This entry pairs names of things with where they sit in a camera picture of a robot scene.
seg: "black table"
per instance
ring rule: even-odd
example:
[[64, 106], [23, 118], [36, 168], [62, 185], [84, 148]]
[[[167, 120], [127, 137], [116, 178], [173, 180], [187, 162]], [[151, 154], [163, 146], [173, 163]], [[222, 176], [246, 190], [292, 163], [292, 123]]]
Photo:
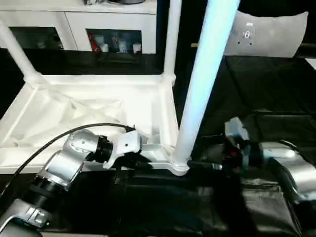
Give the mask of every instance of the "black table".
[[[85, 65], [79, 52], [47, 52], [44, 60], [37, 60], [43, 52], [31, 50], [27, 54], [43, 74], [109, 72], [90, 53], [84, 53], [85, 58], [92, 58]], [[3, 68], [10, 73], [11, 84], [2, 89], [3, 114], [24, 83], [5, 50], [0, 50], [0, 57], [7, 59]], [[179, 121], [192, 66], [193, 60], [177, 70], [174, 99]], [[239, 116], [252, 140], [288, 140], [315, 164], [314, 79], [315, 71], [303, 59], [224, 58], [193, 159], [199, 158], [212, 135], [223, 132], [224, 122]], [[49, 231], [118, 236], [314, 236], [313, 205], [293, 206], [268, 171], [249, 170], [240, 178], [196, 170], [184, 177], [167, 171], [127, 171], [125, 175], [132, 178], [115, 185], [112, 171], [81, 174]], [[10, 177], [1, 175], [0, 187]], [[32, 174], [20, 175], [10, 198], [20, 196], [32, 178]]]

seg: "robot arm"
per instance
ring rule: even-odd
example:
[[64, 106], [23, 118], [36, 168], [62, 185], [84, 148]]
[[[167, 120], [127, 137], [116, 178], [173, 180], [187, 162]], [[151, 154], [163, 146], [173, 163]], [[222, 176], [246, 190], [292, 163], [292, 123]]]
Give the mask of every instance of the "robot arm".
[[122, 134], [112, 142], [88, 130], [70, 134], [63, 149], [47, 161], [24, 196], [16, 199], [0, 217], [0, 236], [12, 236], [12, 231], [23, 230], [25, 232], [19, 236], [40, 236], [38, 232], [29, 231], [26, 227], [20, 228], [21, 225], [13, 224], [12, 220], [19, 219], [22, 227], [43, 228], [81, 172], [84, 161], [95, 160], [103, 163], [105, 169], [110, 169], [117, 158], [138, 153], [141, 148], [141, 137], [136, 130]]

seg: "glass cabinet door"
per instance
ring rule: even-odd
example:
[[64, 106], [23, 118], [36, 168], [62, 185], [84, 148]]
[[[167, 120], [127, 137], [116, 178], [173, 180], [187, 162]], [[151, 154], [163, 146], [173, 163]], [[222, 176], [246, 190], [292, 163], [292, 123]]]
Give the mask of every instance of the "glass cabinet door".
[[78, 50], [156, 53], [156, 15], [66, 12]]
[[[22, 48], [77, 50], [64, 12], [0, 11]], [[6, 48], [0, 39], [0, 47]]]
[[10, 27], [22, 48], [64, 49], [54, 27]]
[[142, 53], [142, 33], [133, 30], [86, 29], [92, 51]]

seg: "black cable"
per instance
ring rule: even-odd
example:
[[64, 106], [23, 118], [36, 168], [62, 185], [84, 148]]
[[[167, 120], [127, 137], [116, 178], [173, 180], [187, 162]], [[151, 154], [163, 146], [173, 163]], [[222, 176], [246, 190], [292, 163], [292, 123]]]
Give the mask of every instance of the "black cable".
[[60, 138], [76, 132], [78, 130], [81, 129], [85, 129], [85, 128], [89, 128], [89, 127], [100, 127], [100, 126], [113, 126], [113, 127], [121, 127], [124, 128], [126, 130], [126, 132], [128, 131], [132, 131], [135, 130], [132, 127], [126, 126], [126, 125], [122, 125], [122, 124], [118, 124], [118, 123], [110, 123], [110, 122], [103, 122], [103, 123], [93, 123], [93, 124], [87, 124], [87, 125], [83, 125], [83, 126], [79, 126], [79, 127], [75, 127], [72, 128], [58, 136], [56, 136], [55, 138], [53, 138], [52, 140], [50, 140], [49, 142], [47, 142], [44, 146], [42, 146], [41, 148], [39, 148], [33, 155], [31, 155], [14, 173], [12, 179], [6, 184], [4, 190], [2, 191], [0, 198], [3, 197], [3, 195], [5, 194], [5, 192], [8, 190], [8, 188], [12, 185], [12, 183], [14, 182], [14, 180], [16, 179], [16, 177], [21, 173], [21, 171], [35, 158], [37, 157], [42, 151], [44, 151], [47, 147], [49, 147], [51, 144], [53, 144], [54, 142], [56, 142], [57, 140], [59, 140]]

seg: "white pole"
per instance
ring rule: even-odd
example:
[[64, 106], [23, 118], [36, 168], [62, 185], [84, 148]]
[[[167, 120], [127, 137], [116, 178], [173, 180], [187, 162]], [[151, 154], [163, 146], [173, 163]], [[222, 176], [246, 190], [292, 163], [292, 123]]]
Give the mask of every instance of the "white pole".
[[33, 75], [38, 75], [38, 72], [34, 69], [28, 57], [25, 55], [23, 49], [17, 42], [12, 31], [2, 20], [0, 20], [0, 37], [4, 41], [12, 58], [14, 59], [16, 64], [19, 66], [24, 76], [29, 77]]
[[239, 0], [209, 0], [175, 152], [175, 166], [187, 167], [230, 35]]
[[164, 55], [163, 68], [163, 71], [167, 74], [174, 74], [181, 16], [181, 5], [181, 0], [170, 0], [166, 52]]

